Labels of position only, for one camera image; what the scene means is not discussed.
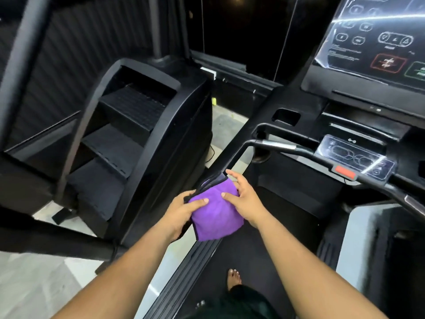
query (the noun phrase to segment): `treadmill handrail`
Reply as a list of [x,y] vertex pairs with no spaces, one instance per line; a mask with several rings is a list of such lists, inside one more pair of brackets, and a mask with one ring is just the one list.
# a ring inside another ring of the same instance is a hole
[[[226,169],[231,169],[242,156],[242,154],[245,152],[245,150],[251,146],[255,148],[273,150],[280,153],[303,156],[307,159],[319,163],[320,165],[328,167],[329,169],[332,169],[332,167],[334,166],[334,164],[326,158],[315,155],[313,150],[300,146],[298,144],[286,144],[272,140],[249,139],[242,144],[242,146],[239,148],[239,150],[237,150],[234,155],[231,156],[228,163],[226,164],[226,167],[221,171],[224,172]],[[360,183],[368,185],[372,189],[383,193],[389,198],[392,198],[402,207],[404,207],[407,211],[413,214],[415,217],[425,222],[425,206],[422,203],[418,202],[412,196],[402,191],[400,188],[396,187],[394,184],[382,183],[372,180],[367,175],[364,175],[362,173],[357,174],[356,180]]]

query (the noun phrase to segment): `hand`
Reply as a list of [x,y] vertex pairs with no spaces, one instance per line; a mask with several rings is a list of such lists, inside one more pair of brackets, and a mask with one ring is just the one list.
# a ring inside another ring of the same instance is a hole
[[233,183],[239,192],[239,197],[231,193],[222,193],[221,196],[234,205],[238,213],[252,226],[258,228],[258,222],[264,215],[269,214],[268,210],[244,176],[229,169],[226,169],[226,173],[236,178],[237,182]]
[[182,233],[184,224],[190,219],[190,215],[192,215],[195,210],[208,204],[208,198],[185,204],[183,198],[194,192],[195,190],[185,191],[175,197],[168,206],[164,216],[162,216],[162,219],[158,222],[158,225],[169,231],[171,241],[178,239]]

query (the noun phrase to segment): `forearm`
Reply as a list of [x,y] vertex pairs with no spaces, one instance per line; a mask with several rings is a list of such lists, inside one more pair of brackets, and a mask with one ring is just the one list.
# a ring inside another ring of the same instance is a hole
[[258,229],[301,319],[386,318],[271,214],[259,222]]
[[54,319],[132,319],[167,250],[161,222],[82,289]]

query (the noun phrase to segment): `bare foot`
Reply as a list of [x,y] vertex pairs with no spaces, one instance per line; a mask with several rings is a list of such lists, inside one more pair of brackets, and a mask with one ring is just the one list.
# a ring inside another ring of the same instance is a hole
[[230,269],[229,272],[227,272],[227,289],[230,291],[232,287],[239,284],[242,284],[239,272],[237,272],[237,270]]

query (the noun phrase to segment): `purple microfiber cloth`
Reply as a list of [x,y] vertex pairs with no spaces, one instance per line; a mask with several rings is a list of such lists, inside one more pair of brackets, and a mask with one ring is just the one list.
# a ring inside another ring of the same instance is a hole
[[234,233],[243,225],[243,218],[235,206],[221,197],[221,193],[239,196],[233,182],[225,175],[220,174],[213,181],[208,181],[208,184],[212,184],[212,186],[207,185],[209,188],[206,190],[202,190],[201,186],[199,193],[195,192],[189,200],[189,202],[203,198],[210,200],[207,205],[192,214],[193,228],[196,239],[199,241],[220,239]]

